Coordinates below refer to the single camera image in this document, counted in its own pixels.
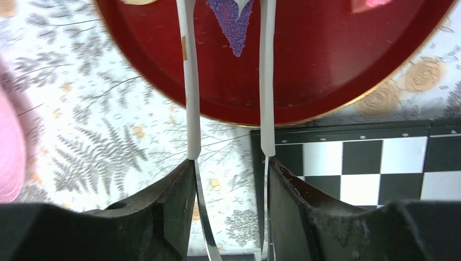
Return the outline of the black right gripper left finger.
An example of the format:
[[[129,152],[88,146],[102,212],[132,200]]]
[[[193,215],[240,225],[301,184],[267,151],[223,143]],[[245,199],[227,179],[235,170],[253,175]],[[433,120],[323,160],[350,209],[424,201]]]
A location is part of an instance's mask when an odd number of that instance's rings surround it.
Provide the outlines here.
[[[194,162],[106,209],[1,205],[1,260],[186,260]]]

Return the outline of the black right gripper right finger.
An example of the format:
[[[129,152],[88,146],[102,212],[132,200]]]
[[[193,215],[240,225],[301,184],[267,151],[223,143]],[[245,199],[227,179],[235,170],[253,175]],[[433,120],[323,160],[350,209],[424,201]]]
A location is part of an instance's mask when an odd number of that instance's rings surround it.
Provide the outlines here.
[[[365,210],[269,159],[276,260],[460,260],[460,202],[396,201]]]

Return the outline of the pink three-tier cake stand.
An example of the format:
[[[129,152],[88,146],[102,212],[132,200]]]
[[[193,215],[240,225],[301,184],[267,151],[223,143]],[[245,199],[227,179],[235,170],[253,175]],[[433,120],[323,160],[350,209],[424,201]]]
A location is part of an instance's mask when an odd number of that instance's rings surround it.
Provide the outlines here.
[[[48,200],[47,192],[33,182],[30,131],[36,113],[26,94],[13,90],[13,72],[1,57],[1,203]]]

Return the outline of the pink purple cake slice toy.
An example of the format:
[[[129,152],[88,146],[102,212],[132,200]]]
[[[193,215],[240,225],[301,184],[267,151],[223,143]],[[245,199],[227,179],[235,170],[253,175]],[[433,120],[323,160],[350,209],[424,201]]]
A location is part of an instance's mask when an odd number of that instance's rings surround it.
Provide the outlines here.
[[[207,6],[214,12],[219,26],[229,42],[233,54],[240,57],[245,47],[247,28],[254,1],[209,0]]]

